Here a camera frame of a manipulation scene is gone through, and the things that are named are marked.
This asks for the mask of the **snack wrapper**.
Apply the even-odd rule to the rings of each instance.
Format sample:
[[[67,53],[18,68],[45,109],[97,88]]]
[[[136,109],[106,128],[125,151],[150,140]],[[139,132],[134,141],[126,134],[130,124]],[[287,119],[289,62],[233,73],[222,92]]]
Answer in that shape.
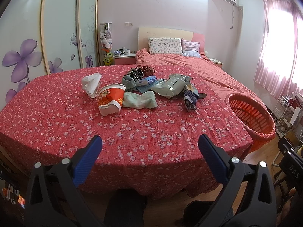
[[[184,86],[184,104],[188,112],[197,109],[196,103],[199,98],[199,92],[191,82],[186,82]]]

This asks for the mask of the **red instant noodle cup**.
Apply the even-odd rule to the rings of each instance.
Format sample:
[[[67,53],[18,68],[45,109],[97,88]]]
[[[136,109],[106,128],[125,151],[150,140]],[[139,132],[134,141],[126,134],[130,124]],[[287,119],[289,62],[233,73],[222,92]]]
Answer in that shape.
[[[109,84],[101,88],[97,94],[98,109],[102,116],[120,112],[126,86]]]

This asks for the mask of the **light green sock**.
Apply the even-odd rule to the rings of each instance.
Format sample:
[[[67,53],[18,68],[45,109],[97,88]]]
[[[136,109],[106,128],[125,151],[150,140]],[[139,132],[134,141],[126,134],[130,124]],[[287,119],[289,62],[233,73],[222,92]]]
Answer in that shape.
[[[147,91],[142,95],[133,93],[133,92],[125,92],[123,98],[123,107],[125,108],[134,108],[134,109],[153,109],[156,108],[157,101],[156,96],[153,91]]]

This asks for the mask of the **white tissue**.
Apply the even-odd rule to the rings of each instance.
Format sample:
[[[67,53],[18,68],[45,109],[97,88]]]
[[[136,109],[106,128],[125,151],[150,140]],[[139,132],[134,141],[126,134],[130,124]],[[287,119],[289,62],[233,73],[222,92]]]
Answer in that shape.
[[[94,73],[85,76],[81,81],[82,89],[92,99],[96,98],[97,96],[97,88],[101,80],[101,77],[102,75],[100,73]]]

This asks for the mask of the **grey sock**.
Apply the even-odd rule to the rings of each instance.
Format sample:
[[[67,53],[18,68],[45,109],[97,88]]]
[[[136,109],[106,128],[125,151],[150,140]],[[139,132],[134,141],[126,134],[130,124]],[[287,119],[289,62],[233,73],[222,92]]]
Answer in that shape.
[[[136,82],[130,75],[124,75],[121,84],[125,86],[125,91],[132,91],[136,87]]]

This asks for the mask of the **blue tissue pack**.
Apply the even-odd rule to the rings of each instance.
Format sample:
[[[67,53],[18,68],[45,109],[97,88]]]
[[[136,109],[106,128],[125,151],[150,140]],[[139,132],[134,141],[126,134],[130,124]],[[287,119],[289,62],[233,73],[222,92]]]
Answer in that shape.
[[[157,80],[156,76],[151,75],[144,79],[136,81],[135,85],[136,85],[136,87],[146,86],[146,85],[150,85],[150,84],[154,83],[156,80]]]

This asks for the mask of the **black daisy scrunchie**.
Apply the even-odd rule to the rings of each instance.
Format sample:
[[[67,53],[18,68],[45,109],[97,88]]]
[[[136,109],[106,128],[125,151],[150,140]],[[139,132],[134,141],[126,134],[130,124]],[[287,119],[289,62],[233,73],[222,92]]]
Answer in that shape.
[[[127,75],[129,75],[135,82],[142,80],[145,76],[144,72],[140,68],[131,68]]]

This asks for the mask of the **red plaid scrunchie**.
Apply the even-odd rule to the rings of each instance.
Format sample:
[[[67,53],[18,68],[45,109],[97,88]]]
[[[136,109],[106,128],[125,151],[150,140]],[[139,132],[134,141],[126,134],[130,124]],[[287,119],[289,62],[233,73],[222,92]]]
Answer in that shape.
[[[153,67],[148,66],[148,65],[137,65],[136,69],[139,69],[140,71],[143,72],[144,76],[148,77],[148,76],[152,76],[155,73],[155,70]]]

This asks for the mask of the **orange plastic laundry basket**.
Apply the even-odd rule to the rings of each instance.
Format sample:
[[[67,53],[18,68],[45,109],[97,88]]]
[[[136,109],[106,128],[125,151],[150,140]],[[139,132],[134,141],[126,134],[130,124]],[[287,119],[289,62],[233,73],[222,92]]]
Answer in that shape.
[[[253,140],[250,152],[260,149],[276,136],[275,122],[260,103],[249,96],[233,93],[226,97],[225,103],[242,121],[243,126]]]

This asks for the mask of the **bed with salmon duvet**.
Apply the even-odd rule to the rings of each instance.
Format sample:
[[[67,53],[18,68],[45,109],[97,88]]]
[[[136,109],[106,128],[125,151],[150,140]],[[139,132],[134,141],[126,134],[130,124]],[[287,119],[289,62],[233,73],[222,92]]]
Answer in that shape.
[[[265,106],[255,92],[219,68],[204,54],[201,58],[175,54],[150,54],[146,48],[143,48],[136,53],[136,63],[139,65],[188,67],[203,79],[222,100],[225,100],[229,94],[240,93],[249,96],[263,107]]]

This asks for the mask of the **pink curtain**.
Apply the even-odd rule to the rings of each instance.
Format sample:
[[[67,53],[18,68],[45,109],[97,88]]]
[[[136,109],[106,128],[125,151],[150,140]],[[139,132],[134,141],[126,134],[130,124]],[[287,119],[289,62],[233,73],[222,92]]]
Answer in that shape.
[[[274,98],[302,94],[302,15],[290,0],[263,0],[265,30],[254,81]]]

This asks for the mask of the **green plush toy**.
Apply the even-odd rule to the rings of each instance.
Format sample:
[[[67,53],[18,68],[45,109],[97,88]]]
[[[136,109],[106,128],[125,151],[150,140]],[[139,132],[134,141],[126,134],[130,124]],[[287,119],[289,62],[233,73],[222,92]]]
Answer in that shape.
[[[113,53],[106,52],[103,57],[103,64],[106,66],[110,66],[113,64]]]

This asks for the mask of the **plush toy display tube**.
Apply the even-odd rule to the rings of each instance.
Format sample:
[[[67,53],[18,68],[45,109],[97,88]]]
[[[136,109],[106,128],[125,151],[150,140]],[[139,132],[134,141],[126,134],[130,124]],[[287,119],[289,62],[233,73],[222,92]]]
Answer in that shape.
[[[100,43],[102,50],[107,53],[112,51],[111,22],[100,24]]]

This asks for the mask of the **sliding wardrobe with flowers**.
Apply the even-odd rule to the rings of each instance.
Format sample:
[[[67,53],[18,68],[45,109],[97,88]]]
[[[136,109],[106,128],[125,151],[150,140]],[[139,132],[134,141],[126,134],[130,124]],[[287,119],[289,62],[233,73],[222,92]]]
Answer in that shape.
[[[1,106],[36,77],[99,66],[98,0],[1,0]]]

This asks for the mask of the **beige pink headboard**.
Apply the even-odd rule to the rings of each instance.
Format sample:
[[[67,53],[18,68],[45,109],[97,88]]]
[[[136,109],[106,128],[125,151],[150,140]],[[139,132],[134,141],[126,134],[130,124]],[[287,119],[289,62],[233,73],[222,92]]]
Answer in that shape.
[[[178,37],[192,42],[200,43],[200,52],[204,52],[205,39],[203,34],[169,28],[139,27],[138,29],[138,50],[148,48],[149,37]]]

